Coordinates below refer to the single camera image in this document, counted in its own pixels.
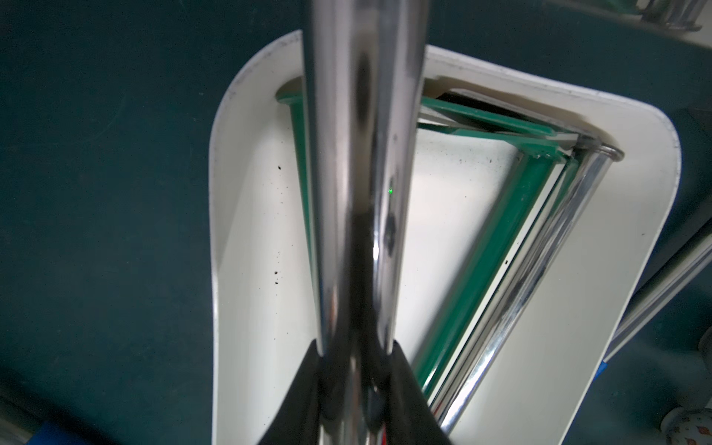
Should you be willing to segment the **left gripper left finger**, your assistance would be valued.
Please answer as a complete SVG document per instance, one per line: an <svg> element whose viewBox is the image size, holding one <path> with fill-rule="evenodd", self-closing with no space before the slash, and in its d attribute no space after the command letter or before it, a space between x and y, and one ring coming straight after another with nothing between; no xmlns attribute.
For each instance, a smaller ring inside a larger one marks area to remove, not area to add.
<svg viewBox="0 0 712 445"><path fill-rule="evenodd" d="M313 340L287 395L259 445L315 445L319 441L319 371L321 356Z"/></svg>

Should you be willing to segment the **steel blue hoe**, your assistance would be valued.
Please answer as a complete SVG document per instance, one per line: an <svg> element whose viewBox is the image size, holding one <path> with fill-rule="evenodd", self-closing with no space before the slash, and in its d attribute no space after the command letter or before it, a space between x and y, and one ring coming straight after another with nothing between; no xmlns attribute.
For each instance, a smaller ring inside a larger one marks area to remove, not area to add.
<svg viewBox="0 0 712 445"><path fill-rule="evenodd" d="M609 342L608 363L711 263L711 221L708 220L670 260L634 294Z"/></svg>
<svg viewBox="0 0 712 445"><path fill-rule="evenodd" d="M442 96L448 94L552 124L577 138L567 152L568 160L554 167L515 237L435 395L425 396L445 433L454 430L610 166L624 157L598 133L570 122L478 91L454 88Z"/></svg>
<svg viewBox="0 0 712 445"><path fill-rule="evenodd" d="M319 441L384 435L426 1L311 1L304 30Z"/></svg>

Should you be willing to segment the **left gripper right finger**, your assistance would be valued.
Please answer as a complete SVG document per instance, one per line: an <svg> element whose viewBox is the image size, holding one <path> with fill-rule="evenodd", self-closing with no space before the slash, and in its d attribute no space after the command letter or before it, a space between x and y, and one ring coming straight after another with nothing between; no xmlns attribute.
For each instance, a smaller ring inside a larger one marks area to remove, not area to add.
<svg viewBox="0 0 712 445"><path fill-rule="evenodd" d="M386 443L449 445L451 441L431 413L413 370L397 341L393 343L389 359L391 371L386 411Z"/></svg>

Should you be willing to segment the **green red hoe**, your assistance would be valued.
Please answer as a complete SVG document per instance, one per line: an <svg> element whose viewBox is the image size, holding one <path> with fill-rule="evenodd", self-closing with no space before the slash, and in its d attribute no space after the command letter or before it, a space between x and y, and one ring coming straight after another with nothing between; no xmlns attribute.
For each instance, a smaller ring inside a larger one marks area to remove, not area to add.
<svg viewBox="0 0 712 445"><path fill-rule="evenodd" d="M446 128L445 133L504 142L518 151L514 170L415 358L416 379L431 398L554 167L568 160L567 152L577 137L552 124L454 94L425 98L423 103L461 125Z"/></svg>
<svg viewBox="0 0 712 445"><path fill-rule="evenodd" d="M302 93L282 93L277 95L276 100L278 103L288 106L290 111L300 184L302 215L307 239L307 252L310 263L313 263L311 245L311 213L308 190L309 181L307 173L307 124L303 96Z"/></svg>

